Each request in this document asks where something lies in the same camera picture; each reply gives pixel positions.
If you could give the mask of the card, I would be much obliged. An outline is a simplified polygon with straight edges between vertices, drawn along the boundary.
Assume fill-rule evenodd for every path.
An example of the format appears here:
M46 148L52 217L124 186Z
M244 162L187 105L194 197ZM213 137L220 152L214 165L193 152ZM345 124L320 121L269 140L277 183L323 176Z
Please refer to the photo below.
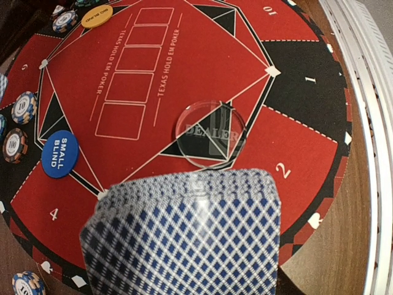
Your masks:
M0 74L0 101L2 101L8 85L8 79L2 73Z

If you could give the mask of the red black chips seat seven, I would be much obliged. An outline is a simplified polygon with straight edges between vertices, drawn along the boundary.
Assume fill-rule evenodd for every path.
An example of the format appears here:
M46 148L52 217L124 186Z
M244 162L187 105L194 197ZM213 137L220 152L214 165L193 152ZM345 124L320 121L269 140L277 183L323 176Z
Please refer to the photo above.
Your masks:
M57 5L54 9L54 11L52 12L51 17L52 18L57 18L61 13L63 13L65 11L65 7Z

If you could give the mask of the blue small blind button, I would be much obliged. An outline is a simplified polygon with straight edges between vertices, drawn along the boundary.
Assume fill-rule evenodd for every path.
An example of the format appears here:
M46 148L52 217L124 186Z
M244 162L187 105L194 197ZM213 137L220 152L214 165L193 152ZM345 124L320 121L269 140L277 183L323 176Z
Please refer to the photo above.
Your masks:
M79 158L77 138L67 130L59 130L48 138L41 154L44 172L51 178L64 178L74 169Z

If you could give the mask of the green chips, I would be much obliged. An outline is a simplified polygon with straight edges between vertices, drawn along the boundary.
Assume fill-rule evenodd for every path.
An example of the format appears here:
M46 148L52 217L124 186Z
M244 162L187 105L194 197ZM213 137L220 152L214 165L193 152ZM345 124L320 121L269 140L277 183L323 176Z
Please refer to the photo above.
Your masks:
M77 7L90 7L95 4L95 0L76 0L75 5Z
M6 130L7 130L7 119L5 116L0 114L0 141L4 140Z

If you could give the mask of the white chips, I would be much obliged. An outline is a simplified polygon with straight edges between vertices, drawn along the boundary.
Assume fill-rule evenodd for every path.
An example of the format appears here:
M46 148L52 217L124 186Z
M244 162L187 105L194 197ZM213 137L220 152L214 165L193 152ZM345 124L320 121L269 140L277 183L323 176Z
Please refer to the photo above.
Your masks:
M37 111L37 99L30 91L23 92L12 107L12 119L17 124L27 124Z
M62 13L52 24L52 29L56 33L63 33L70 30L78 21L78 15L74 10Z
M34 272L16 273L12 278L12 287L16 295L45 295L44 282Z

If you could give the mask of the red black chips seat five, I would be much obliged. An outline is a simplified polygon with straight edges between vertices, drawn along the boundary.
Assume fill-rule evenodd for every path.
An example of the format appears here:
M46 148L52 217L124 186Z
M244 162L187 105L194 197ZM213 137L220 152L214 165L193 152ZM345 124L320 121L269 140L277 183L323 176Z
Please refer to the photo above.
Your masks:
M8 163L17 164L27 155L28 137L20 128L13 128L7 134L2 147L4 159Z

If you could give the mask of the blue playing card deck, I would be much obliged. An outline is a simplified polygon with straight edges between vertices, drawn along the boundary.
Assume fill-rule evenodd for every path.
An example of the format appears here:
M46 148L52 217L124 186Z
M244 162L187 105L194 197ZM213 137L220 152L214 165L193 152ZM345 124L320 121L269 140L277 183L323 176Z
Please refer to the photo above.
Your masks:
M112 186L80 233L93 294L274 294L281 201L259 169Z

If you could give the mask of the orange big blind button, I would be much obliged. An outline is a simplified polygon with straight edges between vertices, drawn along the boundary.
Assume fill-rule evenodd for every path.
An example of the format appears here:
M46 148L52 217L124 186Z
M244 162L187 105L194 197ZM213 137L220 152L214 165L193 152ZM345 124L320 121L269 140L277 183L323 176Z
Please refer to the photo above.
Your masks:
M82 18L81 25L84 28L96 28L106 23L113 15L113 7L101 5L89 10Z

